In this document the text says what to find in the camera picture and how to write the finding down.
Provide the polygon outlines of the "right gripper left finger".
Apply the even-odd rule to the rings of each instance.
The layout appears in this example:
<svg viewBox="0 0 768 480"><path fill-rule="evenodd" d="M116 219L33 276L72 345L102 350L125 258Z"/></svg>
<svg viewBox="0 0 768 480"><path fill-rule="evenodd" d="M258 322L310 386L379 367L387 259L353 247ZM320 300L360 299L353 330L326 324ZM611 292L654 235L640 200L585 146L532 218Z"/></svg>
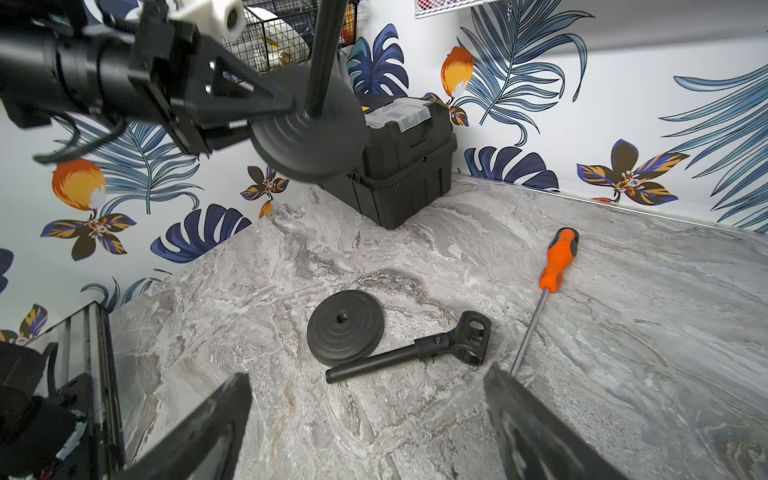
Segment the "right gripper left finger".
<svg viewBox="0 0 768 480"><path fill-rule="evenodd" d="M249 375L228 378L119 479L232 479L245 436Z"/></svg>

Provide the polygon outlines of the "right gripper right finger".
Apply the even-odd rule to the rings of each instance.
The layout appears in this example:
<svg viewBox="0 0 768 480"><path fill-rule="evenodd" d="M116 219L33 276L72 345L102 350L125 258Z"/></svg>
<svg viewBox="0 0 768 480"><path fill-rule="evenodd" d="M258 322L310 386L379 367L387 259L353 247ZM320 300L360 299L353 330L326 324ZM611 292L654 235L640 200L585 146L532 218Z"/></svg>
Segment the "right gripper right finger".
<svg viewBox="0 0 768 480"><path fill-rule="evenodd" d="M499 364L483 380L489 417L509 479L624 479Z"/></svg>

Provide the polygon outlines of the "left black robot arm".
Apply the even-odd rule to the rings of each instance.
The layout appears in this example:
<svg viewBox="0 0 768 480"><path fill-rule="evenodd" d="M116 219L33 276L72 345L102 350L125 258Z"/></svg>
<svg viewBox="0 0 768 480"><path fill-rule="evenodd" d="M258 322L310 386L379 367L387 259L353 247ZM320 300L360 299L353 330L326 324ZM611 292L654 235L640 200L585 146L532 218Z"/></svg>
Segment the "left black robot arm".
<svg viewBox="0 0 768 480"><path fill-rule="evenodd" d="M1 5L1 101L21 129L76 115L99 120L93 140L74 130L59 150L36 156L63 164L118 139L133 121L162 127L186 155L244 141L253 120L293 109L290 93L251 70L192 23L148 1L135 21L107 17L86 29L81 1Z"/></svg>

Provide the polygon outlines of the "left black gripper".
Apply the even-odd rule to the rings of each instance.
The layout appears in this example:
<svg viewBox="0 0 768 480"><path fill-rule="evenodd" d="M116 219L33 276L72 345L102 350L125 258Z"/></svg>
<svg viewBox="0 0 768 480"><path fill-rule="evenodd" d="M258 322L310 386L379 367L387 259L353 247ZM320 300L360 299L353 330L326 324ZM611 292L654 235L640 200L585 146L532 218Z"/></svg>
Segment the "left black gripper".
<svg viewBox="0 0 768 480"><path fill-rule="evenodd" d="M131 48L128 78L187 155L210 154L250 138L250 122L289 113L293 95L250 69L196 26L146 1Z"/></svg>

